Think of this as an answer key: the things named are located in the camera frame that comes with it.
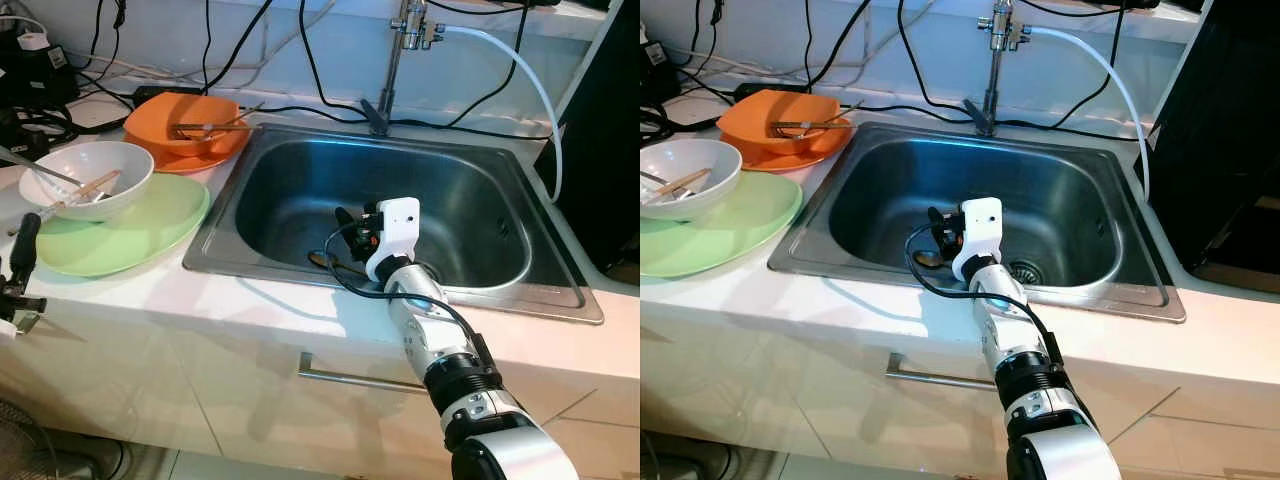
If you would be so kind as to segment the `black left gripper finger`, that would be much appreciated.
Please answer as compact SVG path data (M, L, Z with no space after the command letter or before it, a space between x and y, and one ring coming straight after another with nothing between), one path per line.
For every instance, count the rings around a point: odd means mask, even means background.
M8 278L9 293L24 293L37 264L36 238L42 225L41 216L36 212L27 212L19 224L15 242L12 248L10 273Z

